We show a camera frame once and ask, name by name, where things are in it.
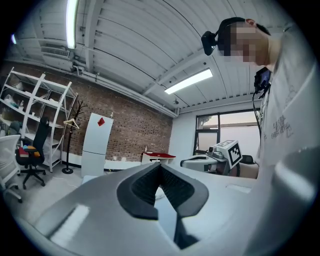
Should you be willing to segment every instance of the shelving unit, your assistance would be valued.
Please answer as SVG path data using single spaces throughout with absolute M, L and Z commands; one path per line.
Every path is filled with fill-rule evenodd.
M 33 91 L 22 91 L 19 90 L 15 87 L 12 87 L 8 85 L 8 81 L 12 76 L 15 76 L 22 84 L 28 84 L 34 86 Z M 74 93 L 73 90 L 71 89 L 71 84 L 72 82 L 69 82 L 67 86 L 49 81 L 45 79 L 46 74 L 43 73 L 40 77 L 20 73 L 17 71 L 14 71 L 14 68 L 10 71 L 8 77 L 5 80 L 4 86 L 1 90 L 0 93 L 0 103 L 5 105 L 6 107 L 9 107 L 10 109 L 22 114 L 23 117 L 23 123 L 22 123 L 22 128 L 20 130 L 21 132 L 21 137 L 28 138 L 30 140 L 35 139 L 35 132 L 30 132 L 27 128 L 27 122 L 28 119 L 32 119 L 37 122 L 36 129 L 38 129 L 38 125 L 40 122 L 40 119 L 43 116 L 45 107 L 50 107 L 53 109 L 56 109 L 54 119 L 52 122 L 50 122 L 50 127 L 51 127 L 51 135 L 50 137 L 47 137 L 45 140 L 46 145 L 48 146 L 48 151 L 46 152 L 44 149 L 44 155 L 46 156 L 44 160 L 44 164 L 49 166 L 50 172 L 53 172 L 53 167 L 59 163 L 62 162 L 62 150 L 63 150 L 63 144 L 64 144 L 64 136 L 65 136 L 65 131 L 66 131 L 66 124 L 61 125 L 57 123 L 57 118 L 59 115 L 59 112 L 62 111 L 65 114 L 65 120 L 69 119 L 71 109 L 76 101 L 76 98 L 78 96 L 78 93 Z M 36 96 L 38 89 L 42 88 L 45 89 L 45 94 L 41 97 Z M 10 103 L 4 101 L 2 99 L 3 93 L 6 90 L 11 90 L 14 93 L 17 93 L 23 97 L 26 97 L 28 99 L 28 104 L 25 108 L 25 111 L 18 109 L 17 107 L 11 105 Z M 50 100 L 50 95 L 51 93 L 57 93 L 60 94 L 60 99 L 59 101 L 54 101 Z M 67 104 L 66 104 L 66 97 L 69 97 L 72 99 L 70 107 L 67 109 Z M 40 114 L 39 116 L 34 116 L 30 114 L 31 107 L 34 103 L 40 103 L 41 108 L 40 108 Z M 6 125 L 10 125 L 11 121 L 3 119 L 2 116 L 0 116 L 0 121 L 2 121 Z M 59 140 L 54 139 L 54 133 L 55 129 L 63 129 L 62 131 L 62 136 Z

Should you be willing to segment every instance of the person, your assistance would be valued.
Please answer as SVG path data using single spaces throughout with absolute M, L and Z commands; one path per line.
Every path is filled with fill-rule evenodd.
M 207 31 L 202 36 L 207 55 L 215 47 L 212 36 L 218 37 L 215 44 L 221 55 L 267 67 L 272 74 L 260 108 L 257 165 L 240 164 L 240 177 L 256 178 L 262 167 L 274 166 L 287 154 L 319 146 L 319 65 L 298 26 L 292 24 L 274 39 L 253 19 L 228 18 L 217 33 Z

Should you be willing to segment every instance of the window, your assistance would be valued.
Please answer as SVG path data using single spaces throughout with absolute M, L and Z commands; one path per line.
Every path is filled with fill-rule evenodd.
M 237 140 L 243 155 L 255 157 L 260 143 L 259 129 L 252 110 L 196 117 L 193 154 L 204 154 L 210 146 Z

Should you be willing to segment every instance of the ear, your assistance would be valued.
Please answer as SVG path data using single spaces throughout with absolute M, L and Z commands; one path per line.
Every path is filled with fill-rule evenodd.
M 255 27 L 255 28 L 257 27 L 257 23 L 251 18 L 246 18 L 245 23 L 249 24 L 252 27 Z

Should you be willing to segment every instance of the clothes hanger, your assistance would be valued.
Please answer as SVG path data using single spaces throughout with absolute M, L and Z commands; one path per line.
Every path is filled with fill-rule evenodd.
M 72 127 L 77 128 L 77 129 L 80 129 L 79 126 L 76 124 L 74 118 L 71 118 L 70 120 L 64 121 L 63 123 L 66 124 L 66 125 L 68 125 L 68 126 L 72 126 Z

